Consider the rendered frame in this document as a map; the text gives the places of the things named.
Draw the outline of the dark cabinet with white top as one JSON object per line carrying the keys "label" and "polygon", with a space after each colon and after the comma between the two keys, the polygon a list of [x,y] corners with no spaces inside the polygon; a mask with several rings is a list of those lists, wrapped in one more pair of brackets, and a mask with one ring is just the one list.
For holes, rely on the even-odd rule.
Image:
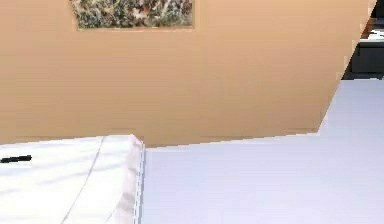
{"label": "dark cabinet with white top", "polygon": [[342,79],[384,79],[384,0],[376,0]]}

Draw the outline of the framed floral wall picture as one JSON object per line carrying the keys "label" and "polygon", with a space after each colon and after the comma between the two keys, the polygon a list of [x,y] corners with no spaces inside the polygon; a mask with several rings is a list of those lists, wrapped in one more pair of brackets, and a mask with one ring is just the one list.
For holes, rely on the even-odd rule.
{"label": "framed floral wall picture", "polygon": [[192,27],[194,0],[69,0],[78,29]]}

